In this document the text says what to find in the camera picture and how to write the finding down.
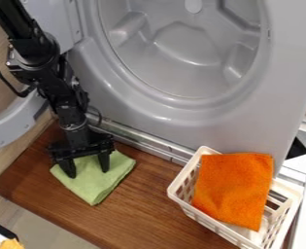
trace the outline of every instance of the floor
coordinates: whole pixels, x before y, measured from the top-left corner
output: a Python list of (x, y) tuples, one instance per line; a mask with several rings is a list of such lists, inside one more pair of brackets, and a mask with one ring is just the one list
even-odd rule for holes
[(17, 234), (25, 249), (98, 249), (1, 196), (0, 225)]

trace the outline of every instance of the screw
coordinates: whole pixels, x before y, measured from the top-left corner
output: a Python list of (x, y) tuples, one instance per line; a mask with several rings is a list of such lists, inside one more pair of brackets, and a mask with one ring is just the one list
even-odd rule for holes
[(34, 34), (40, 36), (40, 30), (37, 27), (34, 28)]
[(43, 37), (43, 36), (41, 36), (41, 37), (40, 37), (40, 44), (42, 44), (42, 45), (43, 45), (43, 44), (44, 44), (44, 42), (45, 42), (45, 39), (44, 39), (44, 37)]

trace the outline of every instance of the washing machine drum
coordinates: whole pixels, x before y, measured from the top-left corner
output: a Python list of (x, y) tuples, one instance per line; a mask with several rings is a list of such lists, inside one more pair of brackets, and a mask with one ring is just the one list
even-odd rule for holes
[(91, 105), (276, 171), (306, 111), (306, 0), (85, 0), (70, 61)]

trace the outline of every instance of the white basket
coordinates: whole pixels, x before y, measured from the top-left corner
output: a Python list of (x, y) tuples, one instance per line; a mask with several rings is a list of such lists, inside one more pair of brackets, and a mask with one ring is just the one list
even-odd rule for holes
[(259, 232), (219, 222), (190, 204), (201, 156), (212, 154), (218, 152), (201, 147), (171, 183), (168, 196), (182, 207), (189, 218), (240, 248), (280, 249), (302, 200), (303, 188), (281, 179), (273, 180), (267, 199), (269, 206), (266, 204), (264, 207)]

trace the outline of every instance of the washing machine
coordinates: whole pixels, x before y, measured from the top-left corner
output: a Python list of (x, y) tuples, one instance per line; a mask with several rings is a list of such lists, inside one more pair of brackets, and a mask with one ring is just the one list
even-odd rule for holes
[(267, 153), (278, 172), (306, 112), (306, 0), (22, 3), (119, 139), (171, 159)]

